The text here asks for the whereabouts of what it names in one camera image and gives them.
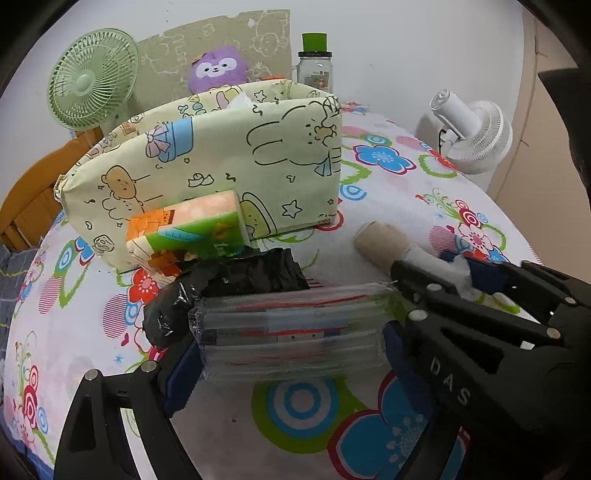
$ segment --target purple plush toy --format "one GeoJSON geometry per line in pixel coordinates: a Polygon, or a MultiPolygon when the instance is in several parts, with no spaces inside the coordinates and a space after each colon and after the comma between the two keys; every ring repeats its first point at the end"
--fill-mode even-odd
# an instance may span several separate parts
{"type": "Polygon", "coordinates": [[[195,94],[222,85],[240,85],[248,81],[247,70],[248,65],[236,48],[220,47],[191,64],[187,86],[195,94]]]}

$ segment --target green bottle cap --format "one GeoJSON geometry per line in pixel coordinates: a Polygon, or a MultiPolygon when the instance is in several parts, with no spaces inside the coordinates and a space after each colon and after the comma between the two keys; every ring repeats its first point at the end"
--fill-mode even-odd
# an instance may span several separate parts
{"type": "Polygon", "coordinates": [[[326,33],[303,33],[301,40],[304,51],[327,51],[326,33]]]}

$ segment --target bottle label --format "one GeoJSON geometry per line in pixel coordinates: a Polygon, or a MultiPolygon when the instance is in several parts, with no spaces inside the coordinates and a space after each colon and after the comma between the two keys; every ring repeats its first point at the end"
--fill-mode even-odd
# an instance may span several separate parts
{"type": "Polygon", "coordinates": [[[307,86],[318,88],[318,90],[324,90],[325,92],[329,91],[329,79],[330,79],[330,72],[314,72],[310,76],[307,76],[304,79],[304,83],[307,86]]]}

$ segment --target glass bottle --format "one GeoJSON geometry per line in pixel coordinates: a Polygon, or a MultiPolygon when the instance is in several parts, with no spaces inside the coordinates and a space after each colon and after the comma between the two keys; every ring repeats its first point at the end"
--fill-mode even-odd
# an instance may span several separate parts
{"type": "Polygon", "coordinates": [[[298,53],[300,62],[294,67],[297,81],[332,93],[332,52],[326,50],[326,33],[304,33],[302,41],[304,51],[298,53]]]}

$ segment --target black cable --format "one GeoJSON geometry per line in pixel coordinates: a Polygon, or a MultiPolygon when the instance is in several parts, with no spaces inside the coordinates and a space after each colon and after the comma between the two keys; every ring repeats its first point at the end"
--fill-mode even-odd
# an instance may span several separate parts
{"type": "Polygon", "coordinates": [[[443,145],[443,141],[441,141],[441,136],[446,132],[444,128],[439,131],[439,154],[441,155],[441,146],[443,145]]]}

